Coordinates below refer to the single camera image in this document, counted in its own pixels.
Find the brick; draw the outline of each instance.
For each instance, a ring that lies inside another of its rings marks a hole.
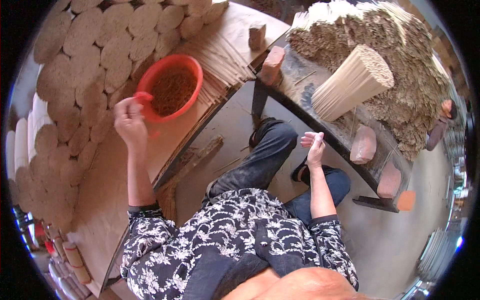
[[[382,198],[394,198],[400,187],[401,179],[402,174],[394,164],[389,161],[382,170],[380,183],[377,187],[377,195]]]
[[[410,211],[415,204],[415,191],[403,191],[398,197],[396,207],[398,210]]]
[[[248,46],[252,50],[260,50],[265,42],[267,25],[262,22],[254,22],[248,31]]]
[[[272,85],[280,72],[283,58],[285,57],[285,50],[282,47],[274,46],[272,51],[268,54],[260,71],[260,79],[266,85]]]
[[[360,124],[355,133],[350,160],[357,165],[364,165],[372,160],[377,150],[377,139],[372,128]]]

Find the woman's right hand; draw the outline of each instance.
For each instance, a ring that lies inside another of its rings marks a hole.
[[[136,98],[125,98],[114,107],[115,129],[122,137],[131,154],[145,155],[147,145],[147,128],[140,113],[142,105]]]
[[[322,155],[325,149],[323,132],[306,132],[300,142],[303,148],[310,147],[307,155],[309,170],[322,167]]]

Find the stack of sticks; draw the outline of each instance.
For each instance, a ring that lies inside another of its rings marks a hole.
[[[176,51],[200,63],[204,72],[198,100],[212,105],[225,98],[229,88],[255,78],[251,65],[221,35],[204,32]]]
[[[385,60],[367,45],[357,45],[327,81],[315,90],[312,106],[322,120],[334,121],[363,101],[394,86]]]
[[[295,15],[288,33],[292,49],[335,72],[357,44],[366,44],[387,62],[394,87],[363,104],[384,120],[408,160],[425,146],[426,132],[438,118],[447,96],[448,79],[439,68],[425,25],[401,7],[389,3],[345,0],[314,3]]]

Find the black and white floral shirt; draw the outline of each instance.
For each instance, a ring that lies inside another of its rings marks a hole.
[[[338,271],[358,290],[336,215],[308,228],[267,191],[242,189],[204,200],[180,228],[158,205],[129,211],[121,275],[140,299],[220,299],[261,270],[282,277],[303,267]]]

